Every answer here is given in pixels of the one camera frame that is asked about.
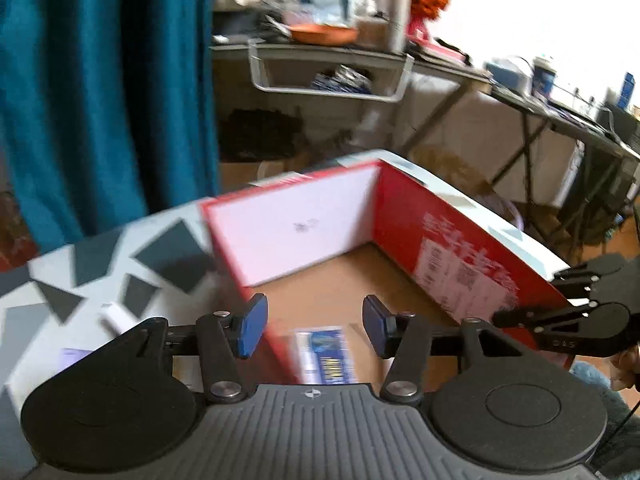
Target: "geometric pattern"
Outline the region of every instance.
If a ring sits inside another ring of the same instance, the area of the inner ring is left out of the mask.
[[[37,466],[9,392],[0,387],[0,480],[19,480]]]
[[[140,278],[127,274],[126,288],[122,304],[137,318],[142,318],[147,305],[151,302],[159,287],[147,283]]]
[[[107,275],[111,258],[120,240],[122,229],[80,240],[74,246],[76,286],[98,280]]]
[[[133,257],[187,294],[204,278],[211,260],[182,220]]]
[[[10,270],[9,272],[2,272],[0,274],[0,298],[19,286],[24,285],[30,279],[29,266],[27,265]]]
[[[29,343],[49,316],[49,309],[44,303],[5,309],[0,341],[0,386],[6,383]]]
[[[82,296],[76,296],[56,286],[47,285],[47,283],[42,283],[37,280],[34,280],[34,283],[40,289],[47,303],[49,303],[50,309],[60,320],[60,323],[66,323],[66,320],[73,314],[76,307],[84,300]]]

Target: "open box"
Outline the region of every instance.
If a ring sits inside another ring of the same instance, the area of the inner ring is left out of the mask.
[[[490,232],[382,160],[293,174],[205,201],[202,211],[225,310],[267,295],[267,329],[244,365],[260,382],[298,382],[286,338],[330,325],[344,330],[357,380],[379,387],[382,366],[362,326],[367,294],[444,325],[490,320],[504,306],[569,306]],[[535,348],[526,331],[511,335]],[[456,373],[455,359],[431,359],[428,389]]]

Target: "cardboard box bottom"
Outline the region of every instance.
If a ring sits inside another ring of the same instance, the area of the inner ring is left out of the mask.
[[[297,329],[341,326],[358,382],[371,383],[375,391],[382,384],[383,363],[362,326],[362,300],[367,294],[377,295],[392,312],[411,311],[427,316],[434,324],[456,325],[371,243],[254,290],[269,300],[269,327],[274,336],[288,338]],[[456,374],[456,358],[430,358],[424,386],[436,390]]]

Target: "white tag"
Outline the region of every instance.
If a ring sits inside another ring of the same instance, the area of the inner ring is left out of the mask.
[[[465,317],[487,320],[508,302],[506,288],[426,237],[422,240],[414,277],[456,321]]]

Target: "metal screw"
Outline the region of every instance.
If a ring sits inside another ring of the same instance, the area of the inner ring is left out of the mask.
[[[221,399],[233,399],[242,392],[242,386],[233,381],[218,381],[211,385],[209,391]]]
[[[393,381],[386,386],[386,390],[396,397],[411,397],[418,393],[418,386],[409,381]]]

